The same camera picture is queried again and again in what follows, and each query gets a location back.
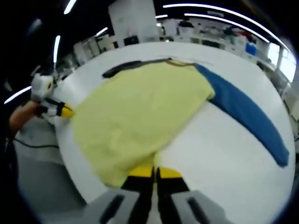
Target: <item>ceiling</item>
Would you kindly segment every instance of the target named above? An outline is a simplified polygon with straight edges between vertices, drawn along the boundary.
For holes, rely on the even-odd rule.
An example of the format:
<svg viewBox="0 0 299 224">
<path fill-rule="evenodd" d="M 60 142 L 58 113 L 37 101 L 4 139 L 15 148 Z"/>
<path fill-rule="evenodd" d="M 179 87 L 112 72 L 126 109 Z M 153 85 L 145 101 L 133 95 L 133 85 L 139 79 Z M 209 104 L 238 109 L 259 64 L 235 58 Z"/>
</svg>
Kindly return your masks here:
<svg viewBox="0 0 299 224">
<path fill-rule="evenodd" d="M 104 27 L 113 29 L 107 7 L 115 0 L 77 0 L 72 11 L 64 15 L 63 11 L 69 0 L 19 0 L 8 3 L 9 16 L 2 18 L 5 21 L 4 30 L 6 40 L 3 46 L 7 50 L 5 65 L 10 69 L 9 79 L 14 89 L 20 89 L 30 83 L 28 75 L 38 65 L 51 57 L 56 35 L 61 35 L 59 55 L 68 53 L 72 46 L 94 34 Z M 263 8 L 256 7 L 248 0 L 154 0 L 156 14 L 168 14 L 172 18 L 182 18 L 184 13 L 206 14 L 206 9 L 198 7 L 163 8 L 165 4 L 173 3 L 201 3 L 224 7 L 243 15 L 268 27 L 276 34 L 284 34 L 291 40 L 296 39 L 296 29 L 293 26 L 295 7 L 271 5 L 266 1 L 256 1 Z M 251 23 L 233 15 L 226 15 L 227 19 L 241 23 L 256 32 L 270 37 Z M 42 25 L 35 29 L 30 25 L 39 18 Z"/>
</svg>

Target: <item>wall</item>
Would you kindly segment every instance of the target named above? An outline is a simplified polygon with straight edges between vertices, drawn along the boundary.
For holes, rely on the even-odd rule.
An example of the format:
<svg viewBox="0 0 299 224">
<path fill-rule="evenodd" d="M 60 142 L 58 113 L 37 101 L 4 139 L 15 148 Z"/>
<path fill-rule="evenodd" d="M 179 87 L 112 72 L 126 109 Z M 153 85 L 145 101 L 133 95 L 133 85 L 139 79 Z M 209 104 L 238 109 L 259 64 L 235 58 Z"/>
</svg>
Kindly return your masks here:
<svg viewBox="0 0 299 224">
<path fill-rule="evenodd" d="M 124 46 L 123 39 L 133 35 L 138 35 L 140 42 L 151 36 L 158 40 L 153 1 L 118 0 L 109 6 L 109 15 L 119 47 Z"/>
<path fill-rule="evenodd" d="M 74 53 L 80 65 L 83 65 L 89 61 L 81 42 L 74 45 Z"/>
</svg>

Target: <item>round table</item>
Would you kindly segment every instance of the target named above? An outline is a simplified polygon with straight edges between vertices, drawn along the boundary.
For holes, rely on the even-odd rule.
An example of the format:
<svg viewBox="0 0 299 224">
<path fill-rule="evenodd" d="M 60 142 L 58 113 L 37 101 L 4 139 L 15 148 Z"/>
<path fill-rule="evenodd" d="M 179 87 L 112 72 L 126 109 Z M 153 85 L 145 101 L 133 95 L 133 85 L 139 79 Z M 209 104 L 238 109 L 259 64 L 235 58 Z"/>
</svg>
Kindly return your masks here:
<svg viewBox="0 0 299 224">
<path fill-rule="evenodd" d="M 209 102 L 161 153 L 161 164 L 178 170 L 191 190 L 221 206 L 228 220 L 264 224 L 289 199 L 295 168 L 291 125 L 283 103 L 260 68 L 224 50 L 177 42 L 142 43 L 106 52 L 78 68 L 55 89 L 54 97 L 73 108 L 105 80 L 102 74 L 121 63 L 177 58 L 202 64 L 249 96 L 269 117 L 290 152 L 279 167 L 264 146 L 242 125 Z M 91 171 L 73 139 L 69 119 L 55 118 L 60 152 L 79 193 L 92 202 L 107 187 Z"/>
</svg>

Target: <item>yellow cloth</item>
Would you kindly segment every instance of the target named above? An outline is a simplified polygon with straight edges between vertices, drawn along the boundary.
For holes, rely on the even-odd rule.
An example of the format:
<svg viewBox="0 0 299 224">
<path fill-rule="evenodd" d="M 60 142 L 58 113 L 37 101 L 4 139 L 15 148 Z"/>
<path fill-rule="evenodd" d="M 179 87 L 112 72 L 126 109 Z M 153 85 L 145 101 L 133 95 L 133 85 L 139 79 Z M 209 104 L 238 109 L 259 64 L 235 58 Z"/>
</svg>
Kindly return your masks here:
<svg viewBox="0 0 299 224">
<path fill-rule="evenodd" d="M 74 139 L 100 179 L 121 186 L 136 166 L 153 165 L 156 152 L 213 96 L 193 66 L 121 71 L 76 108 Z"/>
</svg>

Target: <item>blue cloth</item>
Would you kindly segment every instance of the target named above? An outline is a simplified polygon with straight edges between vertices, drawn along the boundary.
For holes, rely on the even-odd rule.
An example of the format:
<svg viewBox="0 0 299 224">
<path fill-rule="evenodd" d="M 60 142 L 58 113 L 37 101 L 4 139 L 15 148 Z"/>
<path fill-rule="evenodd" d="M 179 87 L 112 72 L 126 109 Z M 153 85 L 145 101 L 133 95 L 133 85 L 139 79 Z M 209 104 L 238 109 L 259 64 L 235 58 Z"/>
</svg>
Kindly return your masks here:
<svg viewBox="0 0 299 224">
<path fill-rule="evenodd" d="M 215 97 L 210 102 L 247 128 L 265 146 L 279 166 L 287 166 L 289 151 L 271 120 L 258 105 L 207 68 L 201 65 L 196 65 L 195 68 L 206 77 L 215 91 Z"/>
<path fill-rule="evenodd" d="M 245 51 L 248 53 L 248 54 L 251 54 L 251 55 L 256 55 L 256 47 L 250 43 L 246 43 L 246 49 Z"/>
</svg>

